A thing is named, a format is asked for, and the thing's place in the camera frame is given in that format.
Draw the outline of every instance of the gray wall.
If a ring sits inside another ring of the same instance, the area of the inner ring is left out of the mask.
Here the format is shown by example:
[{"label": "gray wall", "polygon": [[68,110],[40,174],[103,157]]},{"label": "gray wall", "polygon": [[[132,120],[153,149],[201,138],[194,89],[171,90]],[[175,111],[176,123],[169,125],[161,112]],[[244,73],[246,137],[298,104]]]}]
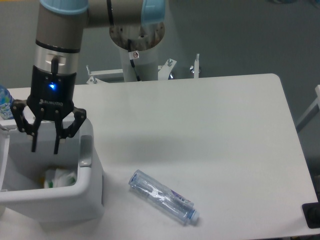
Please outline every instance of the gray wall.
[{"label": "gray wall", "polygon": [[[8,88],[30,86],[38,7],[34,1],[0,3],[0,84]],[[165,23],[159,60],[177,60],[178,78],[190,77],[200,53],[202,77],[277,74],[294,120],[316,98],[320,9],[308,0],[168,0]],[[108,29],[84,31],[78,84],[88,79],[87,64],[92,71],[121,68]],[[299,137],[311,170],[320,174],[319,115]]]}]

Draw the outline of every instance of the blue led light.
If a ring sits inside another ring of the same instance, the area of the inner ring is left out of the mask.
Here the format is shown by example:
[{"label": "blue led light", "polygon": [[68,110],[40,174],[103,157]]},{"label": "blue led light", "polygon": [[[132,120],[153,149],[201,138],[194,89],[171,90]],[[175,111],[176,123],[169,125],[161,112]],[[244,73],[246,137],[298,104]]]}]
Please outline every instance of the blue led light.
[{"label": "blue led light", "polygon": [[56,85],[52,82],[49,84],[49,87],[52,89],[52,90],[56,90]]}]

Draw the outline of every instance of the bottle cap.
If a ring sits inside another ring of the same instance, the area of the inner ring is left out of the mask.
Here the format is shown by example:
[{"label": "bottle cap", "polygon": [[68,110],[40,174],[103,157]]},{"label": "bottle cap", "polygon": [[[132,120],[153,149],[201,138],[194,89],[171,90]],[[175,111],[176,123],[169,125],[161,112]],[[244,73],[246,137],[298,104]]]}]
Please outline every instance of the bottle cap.
[{"label": "bottle cap", "polygon": [[198,221],[200,213],[196,210],[194,210],[192,216],[190,217],[190,222],[192,225],[195,225]]}]

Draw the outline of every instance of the sticker label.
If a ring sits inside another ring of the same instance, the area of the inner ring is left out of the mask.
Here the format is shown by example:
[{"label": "sticker label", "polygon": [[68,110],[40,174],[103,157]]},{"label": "sticker label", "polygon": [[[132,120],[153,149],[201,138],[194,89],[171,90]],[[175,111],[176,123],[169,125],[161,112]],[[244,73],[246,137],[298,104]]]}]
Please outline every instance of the sticker label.
[{"label": "sticker label", "polygon": [[129,52],[130,60],[135,60],[139,58],[139,51],[131,51]]},{"label": "sticker label", "polygon": [[186,205],[189,205],[190,207],[193,207],[194,203],[188,199],[186,199],[184,196],[181,196],[180,194],[176,193],[175,191],[171,190],[172,194],[179,199],[181,202],[183,202]]}]

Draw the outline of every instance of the clear plastic bottle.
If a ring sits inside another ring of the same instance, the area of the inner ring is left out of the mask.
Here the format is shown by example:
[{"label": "clear plastic bottle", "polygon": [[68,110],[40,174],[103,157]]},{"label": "clear plastic bottle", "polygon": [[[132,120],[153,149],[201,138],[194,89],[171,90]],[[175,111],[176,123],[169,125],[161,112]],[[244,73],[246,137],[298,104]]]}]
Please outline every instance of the clear plastic bottle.
[{"label": "clear plastic bottle", "polygon": [[14,119],[10,106],[14,101],[8,89],[0,85],[0,117],[4,120]]},{"label": "clear plastic bottle", "polygon": [[193,202],[162,185],[142,171],[137,170],[133,174],[129,185],[140,195],[167,210],[182,222],[196,224],[199,212],[194,209]]}]

